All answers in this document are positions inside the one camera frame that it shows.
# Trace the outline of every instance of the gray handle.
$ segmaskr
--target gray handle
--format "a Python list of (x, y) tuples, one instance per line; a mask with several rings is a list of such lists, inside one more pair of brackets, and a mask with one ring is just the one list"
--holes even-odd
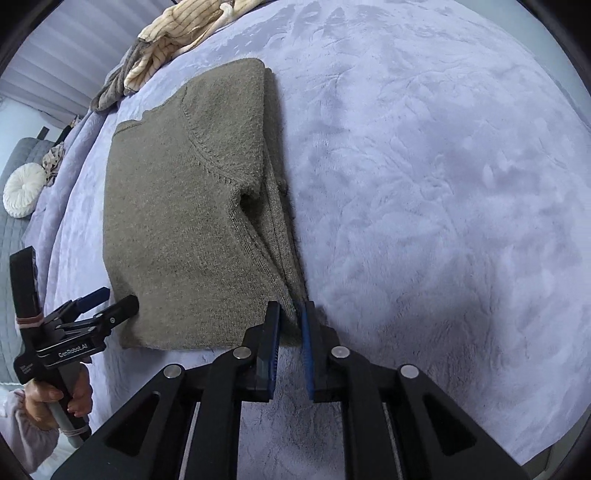
[[(68, 389), (68, 393), (72, 396), (72, 392), (74, 391), (74, 386), (76, 385), (76, 381), (78, 380), (78, 376), (80, 375), (80, 364), (78, 362), (64, 365), (63, 367), (59, 368), (60, 375)], [(59, 404), (59, 402), (55, 403), (48, 403), (47, 406), (51, 411), (51, 414), (55, 418), (60, 430), (67, 434), (67, 432), (72, 432), (74, 427), (68, 418), (66, 412), (64, 412)], [(83, 418), (86, 425), (88, 425), (88, 417)], [(72, 435), (68, 437), (68, 441), (74, 448), (79, 448), (84, 444), (84, 440), (79, 435)]]

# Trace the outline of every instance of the knit sweater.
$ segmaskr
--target knit sweater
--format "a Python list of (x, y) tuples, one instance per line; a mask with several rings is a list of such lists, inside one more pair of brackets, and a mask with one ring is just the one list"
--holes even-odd
[(291, 236), (271, 71), (238, 60), (120, 124), (106, 173), (103, 257), (139, 315), (124, 346), (240, 345), (267, 301), (306, 296)]

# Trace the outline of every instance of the black clamp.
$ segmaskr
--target black clamp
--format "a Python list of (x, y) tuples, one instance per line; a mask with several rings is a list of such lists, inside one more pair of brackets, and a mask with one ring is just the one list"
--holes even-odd
[(32, 247), (10, 257), (10, 274), (17, 326), (22, 338), (14, 371), (22, 384), (36, 379), (62, 391), (63, 398), (48, 406), (70, 443), (79, 447), (90, 437), (88, 420), (70, 414), (67, 405), (79, 376), (80, 361), (105, 350), (105, 338), (112, 329), (138, 313), (138, 299), (130, 295), (91, 319), (77, 322), (81, 314), (109, 300), (111, 291), (104, 287), (86, 297), (69, 300), (44, 317), (37, 293)]
[(315, 403), (342, 406), (348, 480), (527, 480), (524, 470), (414, 365), (374, 365), (301, 316), (306, 380)]
[[(242, 345), (211, 364), (167, 365), (119, 409), (52, 476), (71, 480), (236, 479), (243, 401), (269, 402), (275, 391), (279, 303)], [(191, 428), (200, 403), (194, 428)]]

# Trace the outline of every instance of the sweater sleeve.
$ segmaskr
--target sweater sleeve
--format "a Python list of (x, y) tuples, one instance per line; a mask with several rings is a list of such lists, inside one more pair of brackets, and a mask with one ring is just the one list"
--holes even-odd
[(59, 431), (41, 430), (32, 424), (24, 410), (25, 393), (8, 394), (0, 408), (0, 433), (27, 473), (33, 473), (57, 446)]

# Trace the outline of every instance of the lavender blanket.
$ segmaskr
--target lavender blanket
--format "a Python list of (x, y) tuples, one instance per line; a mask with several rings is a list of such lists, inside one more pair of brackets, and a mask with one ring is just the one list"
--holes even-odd
[[(109, 284), (116, 125), (251, 56), (277, 76), (309, 296), (342, 342), (418, 365), (519, 462), (558, 440), (591, 400), (591, 135), (525, 48), (452, 0), (274, 2), (89, 115), (32, 240), (46, 310)], [(110, 338), (94, 427), (163, 365), (215, 354)], [(343, 478), (338, 411), (307, 401), (298, 349), (277, 388), (243, 410), (240, 478)]]

